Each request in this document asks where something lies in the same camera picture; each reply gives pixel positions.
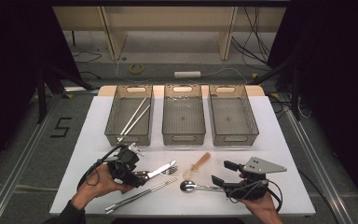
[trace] knife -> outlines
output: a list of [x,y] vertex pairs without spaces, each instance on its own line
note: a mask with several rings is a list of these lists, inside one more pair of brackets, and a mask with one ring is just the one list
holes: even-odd
[[159,173],[167,170],[168,168],[172,167],[174,164],[176,163],[176,161],[171,161],[168,162],[165,165],[162,165],[161,167],[159,167],[157,170],[152,171],[152,172],[148,172],[148,171],[137,171],[137,172],[133,172],[135,175],[140,176],[141,178],[144,178],[145,180],[149,180],[150,178],[158,175]]

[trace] gray floor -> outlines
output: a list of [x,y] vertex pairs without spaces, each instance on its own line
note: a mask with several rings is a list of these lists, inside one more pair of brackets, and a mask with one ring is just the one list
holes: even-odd
[[[71,46],[71,33],[65,32],[65,34],[68,44]],[[246,36],[246,34],[236,34],[237,39],[244,40]],[[274,34],[263,35],[268,46],[271,45],[273,37]],[[101,58],[90,63],[81,62],[92,60],[96,55],[82,53],[75,56],[81,72],[92,72],[101,77],[101,79],[98,79],[91,73],[82,73],[86,82],[96,86],[122,83],[188,82],[188,80],[173,79],[173,72],[175,71],[201,71],[202,74],[211,74],[229,68],[216,75],[191,79],[191,81],[198,83],[243,82],[243,79],[233,69],[236,69],[248,81],[252,80],[252,74],[262,76],[266,73],[244,65],[241,55],[235,49],[230,50],[227,61],[221,61],[215,38],[215,34],[212,33],[131,33],[118,61],[118,69],[117,63],[110,59],[102,33],[76,32],[76,46],[71,46],[71,50],[74,54],[81,51],[102,54]],[[255,40],[252,40],[249,49],[258,52]],[[253,66],[264,67],[255,60],[247,60],[246,62]],[[145,71],[139,76],[131,75],[128,71],[129,66],[134,63],[141,63],[145,66]],[[275,82],[276,78],[264,82],[262,84],[264,91],[274,91]],[[75,86],[68,81],[62,83],[67,87]],[[61,183],[94,95],[95,93],[90,92],[77,92],[69,95],[69,97],[59,99],[51,112],[34,153],[23,171],[19,185],[11,195],[6,209],[0,217],[0,223],[40,223],[51,217],[48,210]],[[53,105],[53,98],[48,96],[49,106]],[[280,109],[277,104],[273,104],[273,106],[277,111]],[[305,149],[296,135],[288,116],[289,113],[284,112],[284,110],[277,113],[287,145],[298,169],[303,171],[320,188],[321,184],[318,183],[318,178],[312,170]],[[0,188],[6,183],[13,167],[16,167],[17,160],[21,157],[23,150],[27,148],[28,140],[32,137],[36,128],[37,116],[38,106],[37,100],[34,98],[30,101],[29,108],[17,131],[8,142],[7,148],[0,155]],[[71,118],[62,121],[62,126],[70,129],[66,137],[52,138],[51,136],[54,134],[63,133],[63,130],[55,129],[59,118]],[[316,118],[311,116],[309,119],[303,118],[300,122],[340,198],[343,200],[352,223],[358,223],[357,188],[341,166],[339,159],[334,157]],[[316,208],[316,214],[312,217],[282,217],[284,223],[334,223],[332,213],[321,196],[308,180],[303,178],[303,181]],[[111,217],[88,217],[89,223],[110,223],[111,221]],[[254,217],[247,217],[243,221],[245,223],[258,223]]]

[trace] wire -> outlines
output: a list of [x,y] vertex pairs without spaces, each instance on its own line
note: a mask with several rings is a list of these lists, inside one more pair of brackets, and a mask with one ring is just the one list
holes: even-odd
[[249,33],[248,38],[246,38],[245,44],[243,44],[243,47],[244,47],[244,48],[246,47],[246,44],[248,43],[248,41],[249,41],[249,39],[251,38],[251,36],[252,36],[252,32]]
[[272,183],[273,185],[275,185],[278,188],[278,191],[281,194],[281,198],[278,198],[278,196],[275,194],[274,191],[270,190],[269,188],[265,187],[267,189],[267,191],[272,195],[272,197],[275,198],[275,200],[278,202],[278,207],[276,208],[277,212],[279,212],[281,210],[282,204],[283,204],[283,195],[282,195],[282,191],[281,188],[273,181],[268,180],[269,183]]
[[277,117],[277,120],[279,120],[284,114],[289,112],[291,109],[287,108],[279,117]]
[[75,57],[77,57],[77,56],[79,56],[80,54],[83,54],[83,53],[88,53],[88,54],[92,54],[92,55],[97,55],[97,57],[96,57],[96,58],[93,58],[93,59],[91,59],[91,60],[88,60],[88,61],[86,61],[86,62],[75,61],[75,63],[89,63],[89,62],[92,62],[92,61],[94,61],[94,60],[97,60],[97,59],[99,59],[99,58],[101,58],[101,57],[103,56],[102,54],[99,54],[99,53],[91,53],[91,52],[88,52],[88,51],[81,51],[80,53],[78,53],[78,54],[73,54],[72,56],[75,58]]
[[259,19],[259,15],[260,15],[260,10],[261,8],[260,7],[255,7],[255,22],[254,22],[254,25],[252,25],[252,22],[251,22],[251,19],[249,17],[249,14],[246,10],[246,7],[244,7],[244,10],[245,10],[245,14],[246,14],[246,17],[248,19],[248,22],[249,24],[251,25],[251,28],[252,28],[252,31],[250,33],[250,35],[252,33],[255,34],[255,37],[257,38],[257,44],[258,44],[258,48],[260,50],[260,53],[262,54],[264,60],[266,61],[267,59],[265,58],[264,55],[267,55],[269,56],[269,49],[267,48],[267,46],[264,44],[262,38],[261,38],[261,34],[259,32],[259,26],[260,26],[260,19]]
[[243,60],[245,63],[246,63],[246,61],[244,60],[243,56],[247,56],[247,57],[249,57],[249,58],[256,59],[256,60],[260,61],[261,63],[263,63],[263,64],[269,66],[266,61],[260,59],[260,58],[257,57],[255,54],[253,54],[250,50],[246,49],[246,48],[245,48],[244,46],[242,46],[234,37],[231,37],[231,38],[232,38],[232,40],[234,40],[234,42],[232,42],[234,48],[235,48],[237,51],[239,51],[240,53],[242,53],[242,60]]
[[80,73],[89,73],[92,74],[93,76],[97,77],[98,79],[102,79],[102,77],[97,76],[95,73],[89,72],[89,71],[84,71],[84,72],[80,72]]
[[300,102],[301,102],[301,98],[298,99],[298,104],[297,104],[297,108],[298,108],[298,112],[300,112],[300,115],[305,118],[305,119],[309,119],[310,118],[310,115],[312,114],[312,111],[310,110],[310,113],[306,116],[304,115],[304,113],[301,111],[301,108],[300,108]]
[[234,70],[236,73],[238,73],[238,75],[240,75],[240,77],[243,79],[243,81],[245,81],[245,85],[248,84],[248,81],[246,80],[246,78],[243,77],[243,76],[241,75],[241,73],[240,73],[237,69],[235,69],[235,68],[224,68],[224,69],[219,70],[219,71],[217,71],[217,72],[210,73],[210,74],[206,74],[206,75],[201,75],[201,76],[202,76],[202,77],[207,77],[207,76],[215,75],[215,74],[221,73],[221,72],[223,72],[223,71],[227,71],[227,70]]
[[280,104],[281,105],[281,109],[279,111],[275,111],[275,114],[278,114],[278,113],[281,113],[283,111],[283,108],[285,106],[287,107],[290,107],[291,106],[291,103],[290,102],[283,102],[281,101],[280,99],[278,99],[277,97],[273,96],[272,95],[273,92],[269,92],[269,93],[266,93],[267,97],[274,100],[275,102],[271,102],[272,104]]
[[[92,166],[87,170],[87,172],[83,175],[83,177],[80,179],[77,188],[80,187],[80,185],[86,181],[87,185],[89,186],[96,186],[99,182],[100,182],[100,174],[98,173],[97,167],[100,166],[102,163],[104,163],[104,161],[106,160],[106,158],[108,156],[110,156],[110,154],[112,154],[114,151],[116,151],[118,148],[124,148],[127,147],[125,145],[117,145],[114,148],[112,148],[108,153],[106,153],[106,155],[104,155],[102,158],[98,159],[94,164],[92,164]],[[89,177],[90,174],[92,173],[92,171],[94,171],[97,173],[97,181],[95,183],[89,183]]]
[[243,187],[240,187],[240,188],[237,188],[237,189],[232,190],[232,191],[228,194],[229,200],[230,200],[232,203],[238,203],[238,202],[239,202],[238,200],[232,201],[233,197],[231,197],[231,195],[232,195],[234,192],[237,192],[237,191],[240,191],[240,190],[243,190],[243,189],[247,189],[247,188],[252,187],[250,190],[248,190],[248,192],[246,193],[246,195],[241,198],[241,199],[244,199],[244,198],[246,198],[246,197],[249,195],[249,193],[250,193],[251,191],[253,191],[253,190],[258,186],[258,184],[259,184],[260,182],[261,182],[261,181],[258,180],[258,181],[254,182],[254,183],[252,183],[252,184],[245,185],[245,186],[243,186]]
[[229,200],[232,202],[232,203],[238,203],[239,201],[238,200],[235,200],[233,201],[231,195],[236,192],[236,191],[240,191],[240,190],[244,190],[244,189],[248,189],[250,188],[246,194],[241,197],[242,200],[244,200],[245,198],[247,198],[254,189],[256,189],[257,187],[260,187],[260,188],[265,188],[271,195],[272,197],[275,198],[275,200],[278,202],[278,207],[276,208],[276,211],[279,212],[281,210],[281,207],[282,207],[282,204],[283,204],[283,196],[282,196],[282,191],[281,191],[281,188],[273,181],[270,181],[268,179],[266,179],[269,183],[272,183],[273,185],[275,185],[278,189],[278,191],[280,192],[280,195],[281,195],[281,198],[279,198],[274,191],[272,191],[271,189],[269,189],[268,187],[266,187],[265,183],[263,182],[263,180],[258,180],[252,184],[249,184],[249,185],[246,185],[246,186],[243,186],[241,188],[237,188],[237,189],[234,189],[232,190],[229,194],[228,194],[228,198]]
[[298,172],[299,172],[302,176],[304,176],[304,177],[308,180],[308,182],[310,182],[310,184],[316,189],[316,191],[318,191],[319,195],[321,195],[322,199],[324,200],[324,202],[326,203],[327,207],[329,208],[331,214],[333,215],[334,220],[336,221],[337,224],[339,224],[338,218],[337,218],[336,214],[335,214],[334,211],[333,211],[333,207],[332,207],[331,204],[327,201],[327,198],[324,196],[324,194],[322,193],[322,191],[319,190],[318,187],[316,187],[316,185],[310,180],[310,178],[309,178],[307,175],[305,175],[305,174],[304,174],[301,170],[299,170],[298,168],[297,168],[297,170],[298,170]]
[[[197,81],[193,81],[193,80],[190,80],[190,79],[187,79],[187,78],[176,78],[176,77],[173,77],[173,78],[167,78],[167,79],[160,79],[160,78],[150,78],[150,79],[147,79],[147,80],[131,80],[131,79],[126,79],[124,77],[119,77],[118,76],[118,67],[119,67],[119,63],[118,63],[118,60],[116,60],[116,63],[117,63],[117,69],[116,69],[116,73],[115,73],[115,76],[121,80],[125,80],[125,81],[129,81],[129,82],[136,82],[136,83],[142,83],[142,82],[148,82],[148,81],[153,81],[153,80],[165,80],[165,81],[169,81],[169,80],[174,80],[174,79],[182,79],[182,80],[186,80],[186,81],[189,81],[189,82],[192,82],[192,83],[196,83],[196,84],[205,84],[205,85],[211,85],[210,83],[199,83]],[[206,75],[201,75],[202,77],[207,77],[207,76],[211,76],[211,75],[215,75],[215,74],[218,74],[218,73],[221,73],[223,71],[227,71],[227,70],[234,70],[238,75],[240,75],[240,77],[243,79],[243,81],[245,82],[245,85],[248,84],[248,81],[246,80],[246,78],[235,68],[224,68],[224,69],[221,69],[217,72],[213,72],[213,73],[210,73],[210,74],[206,74]]]

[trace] metal rail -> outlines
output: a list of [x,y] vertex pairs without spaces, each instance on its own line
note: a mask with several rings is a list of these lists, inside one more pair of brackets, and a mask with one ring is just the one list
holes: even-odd
[[[286,96],[283,96],[282,99],[284,101],[288,101],[289,99]],[[334,186],[330,176],[326,172],[321,160],[318,157],[318,154],[315,151],[310,139],[307,136],[306,131],[304,130],[301,121],[297,121],[295,116],[291,111],[288,111],[287,117],[289,118],[293,129],[296,132],[298,140],[301,143],[309,161],[313,171],[318,178],[319,183],[324,191],[325,197],[328,202],[330,202],[333,212],[335,213],[337,220],[340,224],[353,223],[350,214],[346,208],[345,203],[342,201],[336,187]]]
[[61,100],[61,95],[56,94],[53,95],[48,107],[48,113],[46,114],[43,121],[39,124],[36,124],[36,128],[27,143],[27,146],[22,151],[19,160],[17,161],[16,165],[13,168],[10,176],[7,179],[7,182],[0,190],[0,217],[5,211],[8,201],[13,194],[14,189],[16,188],[18,182],[21,179],[21,176],[27,167],[28,161],[32,158],[34,150],[39,143],[40,137],[45,131],[46,124],[48,123],[49,118],[51,117],[52,111],[54,110],[57,103]]

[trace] wooden utensil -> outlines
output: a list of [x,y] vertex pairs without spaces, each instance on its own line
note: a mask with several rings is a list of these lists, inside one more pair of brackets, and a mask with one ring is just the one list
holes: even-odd
[[197,162],[196,164],[192,164],[191,168],[189,170],[186,170],[183,173],[183,179],[184,180],[190,180],[191,176],[194,172],[197,172],[197,170],[200,168],[200,166],[205,163],[209,158],[211,157],[211,154],[209,152],[206,152]]

